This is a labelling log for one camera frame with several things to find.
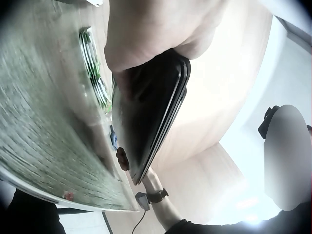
skin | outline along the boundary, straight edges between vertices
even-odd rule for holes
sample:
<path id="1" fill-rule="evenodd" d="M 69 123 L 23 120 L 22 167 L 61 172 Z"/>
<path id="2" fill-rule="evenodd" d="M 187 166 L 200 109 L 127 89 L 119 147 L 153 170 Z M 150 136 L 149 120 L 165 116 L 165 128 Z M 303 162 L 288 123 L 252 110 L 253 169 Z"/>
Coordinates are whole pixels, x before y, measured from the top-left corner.
<path id="1" fill-rule="evenodd" d="M 124 171 L 128 171 L 129 162 L 123 148 L 117 149 L 116 157 L 118 158 L 120 167 Z M 163 190 L 157 174 L 151 167 L 144 176 L 142 183 L 148 194 L 155 194 Z M 158 221 L 166 231 L 183 219 L 168 197 L 165 197 L 161 202 L 152 203 L 152 207 Z"/>
<path id="2" fill-rule="evenodd" d="M 109 69 L 120 91 L 131 98 L 129 69 L 174 48 L 195 59 L 210 46 L 228 0 L 110 0 Z"/>

person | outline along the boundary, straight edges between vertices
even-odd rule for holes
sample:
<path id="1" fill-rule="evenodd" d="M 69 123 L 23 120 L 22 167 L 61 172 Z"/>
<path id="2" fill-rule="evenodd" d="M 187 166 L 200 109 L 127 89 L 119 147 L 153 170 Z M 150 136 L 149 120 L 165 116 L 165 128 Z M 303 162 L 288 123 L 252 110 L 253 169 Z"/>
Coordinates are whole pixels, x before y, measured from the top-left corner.
<path id="1" fill-rule="evenodd" d="M 112 0 L 104 48 L 108 68 L 128 98 L 131 68 L 173 48 L 195 59 L 210 46 L 229 0 Z"/>
<path id="2" fill-rule="evenodd" d="M 104 53 L 120 91 L 131 98 L 131 68 L 170 48 L 188 59 L 202 55 L 212 42 L 227 3 L 228 0 L 111 0 Z M 121 168 L 127 171 L 125 151 L 118 148 L 116 156 Z M 152 168 L 142 183 L 149 195 L 163 190 Z M 166 234 L 311 233 L 311 201 L 292 211 L 281 211 L 257 228 L 245 222 L 223 226 L 193 224 L 183 219 L 168 196 L 152 202 L 152 207 Z M 54 204 L 21 191 L 14 194 L 5 219 L 17 224 L 10 226 L 11 233 L 65 233 Z"/>
<path id="3" fill-rule="evenodd" d="M 116 156 L 124 171 L 129 169 L 129 163 L 123 148 L 118 148 Z M 157 194 L 163 190 L 157 174 L 150 167 L 142 183 L 146 193 Z M 201 225 L 193 224 L 182 218 L 168 196 L 160 202 L 152 202 L 152 207 L 165 234 L 256 234 L 256 233 L 311 233 L 311 200 L 299 204 L 292 211 L 281 211 L 276 217 L 262 221 L 259 226 L 252 226 L 247 222 L 231 225 Z"/>

sleeve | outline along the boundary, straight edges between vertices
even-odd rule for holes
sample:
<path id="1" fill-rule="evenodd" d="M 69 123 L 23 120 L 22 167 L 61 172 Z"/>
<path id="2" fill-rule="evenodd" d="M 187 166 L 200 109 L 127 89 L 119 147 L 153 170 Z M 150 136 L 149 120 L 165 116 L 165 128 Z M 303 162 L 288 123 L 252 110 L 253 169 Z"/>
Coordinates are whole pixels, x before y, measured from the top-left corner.
<path id="1" fill-rule="evenodd" d="M 16 190 L 6 211 L 11 233 L 65 234 L 55 204 Z"/>
<path id="2" fill-rule="evenodd" d="M 202 225 L 183 219 L 165 234 L 281 234 L 311 233 L 311 202 L 298 205 L 292 211 L 281 211 L 258 225 L 239 222 L 232 225 Z"/>

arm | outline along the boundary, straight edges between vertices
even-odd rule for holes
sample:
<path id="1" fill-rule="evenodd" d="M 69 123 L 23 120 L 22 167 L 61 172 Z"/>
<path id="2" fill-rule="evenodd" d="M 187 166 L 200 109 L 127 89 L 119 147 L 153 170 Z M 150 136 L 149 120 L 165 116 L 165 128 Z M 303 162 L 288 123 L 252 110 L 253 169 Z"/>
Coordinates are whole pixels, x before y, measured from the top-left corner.
<path id="1" fill-rule="evenodd" d="M 163 190 L 157 174 L 151 167 L 144 176 L 142 183 L 148 194 L 154 194 Z M 161 202 L 152 203 L 152 207 L 158 221 L 166 231 L 182 220 L 181 215 L 170 202 L 168 197 L 165 197 Z"/>

cable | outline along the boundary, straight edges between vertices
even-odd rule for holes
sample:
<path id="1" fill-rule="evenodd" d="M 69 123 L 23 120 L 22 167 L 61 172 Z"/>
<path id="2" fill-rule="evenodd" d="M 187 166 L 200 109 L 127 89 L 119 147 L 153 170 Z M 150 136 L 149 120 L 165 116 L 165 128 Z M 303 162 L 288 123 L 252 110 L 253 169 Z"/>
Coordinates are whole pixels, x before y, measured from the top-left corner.
<path id="1" fill-rule="evenodd" d="M 135 225 L 135 227 L 134 227 L 134 229 L 132 230 L 132 233 L 131 233 L 131 234 L 133 234 L 133 232 L 134 232 L 134 230 L 136 229 L 136 227 L 140 224 L 140 222 L 141 222 L 142 219 L 144 218 L 145 213 L 146 213 L 146 210 L 144 210 L 144 214 L 143 214 L 142 218 L 140 219 L 140 221 L 138 222 L 138 224 Z"/>

